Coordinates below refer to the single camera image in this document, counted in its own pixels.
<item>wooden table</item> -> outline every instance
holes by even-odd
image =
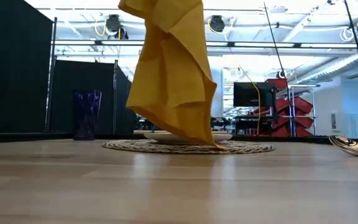
[[[358,223],[358,157],[143,154],[102,141],[0,144],[0,223]]]

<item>monitor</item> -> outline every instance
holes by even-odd
[[[274,83],[254,83],[260,92],[261,106],[275,107],[275,91]],[[233,106],[258,106],[258,92],[249,82],[234,83],[234,99]]]

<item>black partition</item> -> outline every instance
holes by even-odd
[[[126,108],[129,91],[132,83],[124,75],[119,66],[115,69],[116,74],[116,101],[115,104],[115,128],[113,134],[133,134],[136,125],[136,114]]]
[[[44,130],[52,21],[23,0],[0,0],[0,132]]]
[[[116,91],[114,91],[116,71]],[[113,63],[74,62],[57,60],[52,84],[50,130],[72,133],[73,90],[102,91],[102,100],[96,127],[97,135],[129,134],[131,111],[125,108],[131,83]]]

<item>purple glass vase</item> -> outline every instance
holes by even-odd
[[[102,92],[73,91],[73,139],[80,141],[94,140]]]

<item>white plate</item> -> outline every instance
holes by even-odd
[[[179,138],[171,133],[145,133],[144,136],[148,139],[156,140],[162,144],[192,144],[182,138]],[[231,134],[213,134],[215,142],[221,142],[232,138]]]

